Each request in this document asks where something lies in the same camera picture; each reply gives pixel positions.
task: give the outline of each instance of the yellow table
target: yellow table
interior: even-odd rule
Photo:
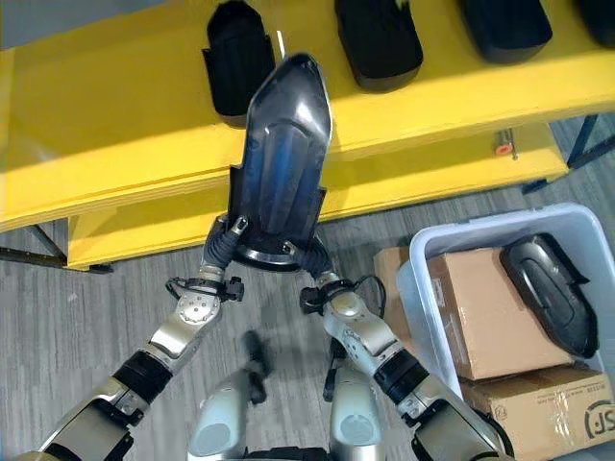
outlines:
[[[509,159],[464,163],[459,159],[466,154],[454,143],[442,146],[459,157],[440,146],[457,138],[481,146],[473,155],[487,160],[491,148],[483,133],[615,108],[615,52],[592,41],[570,2],[543,3],[552,42],[526,63],[497,66],[478,56],[456,0],[414,2],[426,57],[419,76],[397,91],[368,94],[352,78],[332,0],[255,2],[274,43],[281,31],[287,53],[308,51],[323,67],[335,123],[330,160],[347,165],[335,171],[355,171],[361,168],[356,162],[369,159],[364,165],[388,169],[394,181],[391,155],[403,152],[409,163],[434,174],[401,201],[377,197],[376,181],[347,183],[360,187],[369,203],[336,208],[331,218],[385,207],[374,208],[372,198],[395,206],[565,173],[561,158],[547,151],[521,152],[524,172],[515,176],[508,175]],[[240,162],[245,133],[222,123],[212,108],[200,50],[208,45],[205,27],[213,9],[207,0],[169,2],[2,53],[0,113],[8,114],[9,123],[0,132],[8,142],[0,231],[66,216],[74,217],[71,229],[82,230],[75,223],[98,222],[124,206],[144,214],[151,201],[208,189],[215,196],[225,187],[229,166]],[[471,184],[442,187],[443,162],[473,165],[466,170]],[[397,177],[408,183],[414,175]],[[101,257],[72,254],[90,237],[71,233],[71,265]],[[157,251],[173,247],[161,237]],[[135,253],[120,248],[113,258]]]

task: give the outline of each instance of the black plastic part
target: black plastic part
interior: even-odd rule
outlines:
[[[299,305],[304,314],[318,313],[323,315],[325,304],[335,296],[348,291],[355,291],[357,285],[348,279],[341,279],[327,283],[322,288],[307,287],[301,290]]]
[[[615,2],[613,0],[576,0],[587,29],[602,46],[615,47]]]
[[[242,336],[241,341],[243,347],[248,354],[248,362],[251,370],[258,370],[262,377],[268,377],[273,371],[271,359],[265,346],[265,343],[260,339],[258,333],[254,330],[246,331]]]
[[[254,372],[248,374],[248,395],[254,406],[267,400],[267,391],[261,375]]]
[[[318,288],[306,287],[301,290],[299,295],[299,305],[305,315],[323,315],[323,308],[326,302],[325,294]]]
[[[325,379],[325,387],[323,388],[323,400],[326,403],[333,401],[333,394],[335,393],[335,377],[337,376],[336,368],[329,368],[327,371],[327,378]]]
[[[323,449],[299,449],[283,447],[264,451],[253,451],[244,459],[283,459],[286,461],[332,461]]]
[[[397,405],[428,375],[427,370],[410,352],[401,350],[376,370],[374,380]]]
[[[487,61],[526,61],[553,37],[540,0],[459,1],[470,36]]]
[[[412,451],[414,451],[414,454],[418,461],[433,461],[433,458],[430,456],[429,453],[427,453],[427,450],[425,449],[425,447],[423,447],[421,441],[416,437],[412,439],[411,446]]]
[[[337,32],[359,86],[388,91],[409,82],[423,63],[423,48],[409,2],[336,0]]]
[[[146,352],[138,351],[113,375],[142,399],[152,403],[171,380],[171,372]]]
[[[126,455],[126,453],[128,453],[128,450],[131,449],[134,443],[135,439],[133,439],[133,436],[131,436],[130,434],[126,435],[115,446],[111,453],[109,453],[109,455],[105,458],[105,461],[121,461],[122,459],[124,459],[124,456]]]
[[[344,349],[344,346],[342,346],[342,343],[332,338],[331,344],[329,345],[329,356],[331,360],[344,360],[348,356],[348,353]]]
[[[58,444],[51,444],[45,450],[45,453],[51,454],[60,461],[82,461],[79,456],[73,453],[70,449]]]
[[[215,110],[227,123],[245,126],[252,96],[276,63],[260,15],[245,2],[218,6],[208,25],[210,48],[203,50]]]
[[[585,358],[598,348],[598,320],[579,286],[588,282],[547,233],[504,248],[500,260],[524,303],[549,338]]]

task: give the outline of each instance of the black cable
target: black cable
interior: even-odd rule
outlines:
[[[498,423],[491,415],[489,415],[488,413],[484,413],[480,410],[477,410],[476,408],[473,408],[475,413],[477,413],[483,421],[485,421],[487,424],[491,425],[491,427],[493,427],[496,432],[498,433],[498,435],[500,436],[500,439],[502,440],[502,444],[504,445],[504,452],[510,456],[511,458],[515,457],[515,450],[514,447],[512,446],[512,441],[510,440],[510,437],[508,437],[508,434],[506,434],[506,431],[504,430],[504,428],[500,425],[500,423]]]
[[[166,291],[168,291],[171,294],[171,296],[175,298],[177,301],[180,300],[182,295],[178,293],[176,287],[181,288],[184,291],[191,291],[193,293],[201,293],[201,294],[203,293],[203,291],[201,290],[196,290],[188,286],[187,279],[182,279],[181,277],[173,277],[172,279],[169,279],[166,281],[166,283],[164,284],[164,288],[166,288]]]
[[[354,289],[353,291],[357,291],[357,289],[367,280],[372,279],[376,285],[378,286],[378,289],[381,292],[381,305],[379,307],[379,311],[378,311],[378,316],[383,319],[384,318],[384,309],[386,308],[386,288],[384,287],[384,283],[382,283],[382,280],[378,277],[375,276],[374,274],[370,274],[368,276],[363,276],[361,277],[359,280],[357,280],[354,283]]]

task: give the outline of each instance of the metal bracket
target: metal bracket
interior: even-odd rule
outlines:
[[[0,261],[21,262],[24,264],[34,264],[36,266],[53,267],[55,269],[63,269],[66,271],[74,271],[66,267],[68,257],[60,249],[49,235],[38,225],[34,224],[26,228],[50,253],[43,255],[40,253],[32,253],[23,250],[14,250],[12,248],[0,247]],[[113,269],[108,264],[94,264],[89,266],[87,271],[91,274],[109,274]]]

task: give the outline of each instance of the gray floor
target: gray floor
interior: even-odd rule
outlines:
[[[592,142],[615,133],[615,117],[601,119]],[[569,152],[579,120],[553,125]],[[421,228],[468,217],[561,202],[589,206],[615,246],[615,156],[610,154],[539,193],[524,197],[518,187],[408,206],[329,223],[321,227],[340,272],[349,278],[373,272],[379,249],[406,244]],[[65,223],[46,225],[65,238]],[[36,248],[23,230],[0,236],[0,244]],[[7,459],[32,449],[59,417],[93,385],[116,369],[173,308],[164,282],[198,267],[197,248],[114,264],[108,276],[0,263],[0,430]],[[238,338],[258,329],[270,343],[276,373],[270,399],[252,412],[252,449],[280,445],[325,446],[329,406],[321,399],[328,339],[316,316],[297,305],[303,275],[248,272],[244,303],[229,303],[218,328],[193,362],[153,405],[135,431],[129,459],[185,459],[186,438],[199,402],[226,374],[241,365]],[[392,460],[409,459],[405,428],[385,405]]]

